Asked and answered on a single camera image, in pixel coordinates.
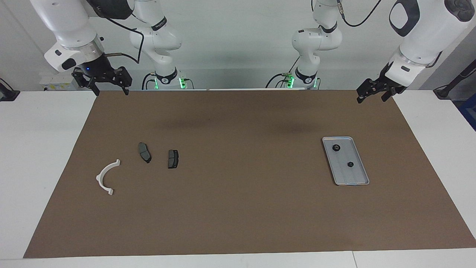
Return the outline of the white semicircular plastic bracket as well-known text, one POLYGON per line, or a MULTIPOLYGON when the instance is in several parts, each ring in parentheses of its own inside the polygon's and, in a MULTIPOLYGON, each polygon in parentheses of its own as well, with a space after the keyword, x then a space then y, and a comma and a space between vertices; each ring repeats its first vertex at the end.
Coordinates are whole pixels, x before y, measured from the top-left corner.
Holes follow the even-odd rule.
POLYGON ((100 188, 104 191, 106 191, 108 193, 108 195, 113 195, 114 193, 114 189, 110 188, 110 187, 106 187, 104 185, 104 177, 106 175, 107 172, 109 172, 109 170, 111 170, 112 168, 115 168, 115 167, 118 167, 120 166, 121 164, 121 160, 120 159, 116 159, 116 161, 114 161, 113 163, 110 163, 108 164, 107 166, 105 166, 101 171, 100 173, 96 176, 96 181, 97 183, 99 184, 100 188))

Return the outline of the brown table mat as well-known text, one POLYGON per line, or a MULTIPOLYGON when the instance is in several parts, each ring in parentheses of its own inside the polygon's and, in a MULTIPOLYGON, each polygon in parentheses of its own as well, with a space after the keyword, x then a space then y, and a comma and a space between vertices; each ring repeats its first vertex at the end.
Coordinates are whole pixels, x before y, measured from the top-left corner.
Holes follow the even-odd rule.
POLYGON ((356 98, 103 92, 24 257, 476 247, 395 101, 356 98), (368 185, 335 185, 325 136, 352 137, 368 185), (170 149, 179 152, 175 169, 170 149), (116 159, 103 181, 108 195, 96 176, 116 159))

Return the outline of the silver metal tray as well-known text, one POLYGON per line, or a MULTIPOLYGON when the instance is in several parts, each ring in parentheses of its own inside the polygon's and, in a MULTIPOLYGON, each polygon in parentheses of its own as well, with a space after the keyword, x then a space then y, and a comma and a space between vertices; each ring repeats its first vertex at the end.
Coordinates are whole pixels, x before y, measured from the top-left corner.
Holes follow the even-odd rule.
POLYGON ((335 185, 368 185, 370 183, 352 137, 325 136, 322 138, 322 144, 335 185), (341 150, 334 151, 333 144, 339 144, 341 150), (350 161, 354 162, 354 167, 347 166, 347 162, 350 161))

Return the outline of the black stand with foot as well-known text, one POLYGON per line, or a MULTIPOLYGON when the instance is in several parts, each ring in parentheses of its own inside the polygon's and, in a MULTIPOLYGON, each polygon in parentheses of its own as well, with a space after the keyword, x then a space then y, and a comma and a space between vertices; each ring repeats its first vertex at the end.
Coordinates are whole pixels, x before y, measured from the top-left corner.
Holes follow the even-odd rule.
POLYGON ((459 73, 450 83, 440 86, 433 90, 438 99, 447 99, 451 90, 460 82, 469 78, 472 74, 476 73, 476 59, 472 61, 466 68, 459 73))

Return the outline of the white power strip box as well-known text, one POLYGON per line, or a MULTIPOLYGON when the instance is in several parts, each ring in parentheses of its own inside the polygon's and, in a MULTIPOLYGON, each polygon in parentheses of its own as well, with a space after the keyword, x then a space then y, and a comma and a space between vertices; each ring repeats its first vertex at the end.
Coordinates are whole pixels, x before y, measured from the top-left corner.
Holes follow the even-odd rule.
POLYGON ((80 90, 78 83, 71 73, 58 73, 42 75, 39 80, 41 90, 72 91, 80 90))

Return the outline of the curved dark grey brake pad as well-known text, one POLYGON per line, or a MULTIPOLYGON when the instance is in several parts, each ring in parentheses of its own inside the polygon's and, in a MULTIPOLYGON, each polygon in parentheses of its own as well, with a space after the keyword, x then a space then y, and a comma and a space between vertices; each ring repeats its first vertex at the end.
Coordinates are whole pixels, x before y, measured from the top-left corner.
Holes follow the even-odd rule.
POLYGON ((145 143, 138 143, 138 153, 146 163, 150 163, 152 156, 149 152, 148 146, 145 143))

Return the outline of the black clamp mount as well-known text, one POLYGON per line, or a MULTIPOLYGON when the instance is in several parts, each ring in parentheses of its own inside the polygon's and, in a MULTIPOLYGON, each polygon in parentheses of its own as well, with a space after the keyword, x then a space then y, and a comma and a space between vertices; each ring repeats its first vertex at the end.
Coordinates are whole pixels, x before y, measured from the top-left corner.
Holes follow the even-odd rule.
POLYGON ((20 94, 20 90, 14 90, 9 83, 0 77, 0 102, 14 101, 20 94))

